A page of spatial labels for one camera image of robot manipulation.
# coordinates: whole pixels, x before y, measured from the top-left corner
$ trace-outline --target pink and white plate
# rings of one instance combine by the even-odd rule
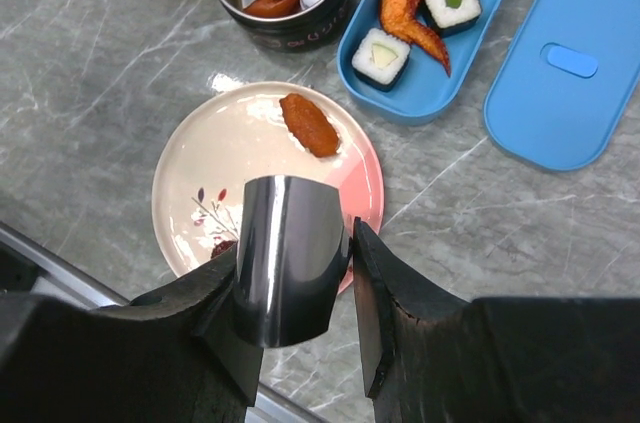
[[[340,135],[334,157],[318,159],[289,132],[279,99],[300,93]],[[182,276],[211,259],[214,248],[238,239],[244,184],[286,174],[339,189],[345,224],[360,216],[376,232],[384,185],[378,156],[356,121],[337,103],[302,86],[253,83],[223,93],[193,111],[165,147],[153,180],[153,227],[169,266]],[[353,281],[351,270],[340,292]]]

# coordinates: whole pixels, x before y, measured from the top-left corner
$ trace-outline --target chicken nugget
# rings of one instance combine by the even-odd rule
[[[322,110],[298,93],[280,99],[284,122],[302,146],[317,158],[337,154],[340,146],[338,133]]]

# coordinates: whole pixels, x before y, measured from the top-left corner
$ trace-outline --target bento box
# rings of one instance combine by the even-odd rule
[[[350,96],[398,124],[433,120],[458,93],[501,1],[361,0],[337,55]]]

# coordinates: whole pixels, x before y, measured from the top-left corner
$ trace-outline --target blue bento box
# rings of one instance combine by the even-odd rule
[[[338,48],[338,72],[356,103],[398,124],[422,125],[440,115],[453,101],[502,0],[480,0],[482,15],[476,24],[443,38],[451,59],[451,76],[421,48],[412,45],[409,62],[398,82],[381,91],[361,80],[351,60],[371,28],[380,28],[380,0],[361,0]]]
[[[640,0],[534,0],[485,100],[487,132],[536,167],[584,168],[639,80]]]

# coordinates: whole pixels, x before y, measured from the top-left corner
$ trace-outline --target fried food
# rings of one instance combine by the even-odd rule
[[[290,93],[280,100],[284,122],[293,136],[317,158],[338,152],[340,138],[313,102],[298,93]]]
[[[299,2],[300,0],[255,0],[244,12],[258,18],[281,18],[293,13]]]
[[[420,0],[382,0],[380,24],[389,34],[407,43],[415,43],[444,66],[451,76],[449,52],[444,42],[430,28],[416,20]]]

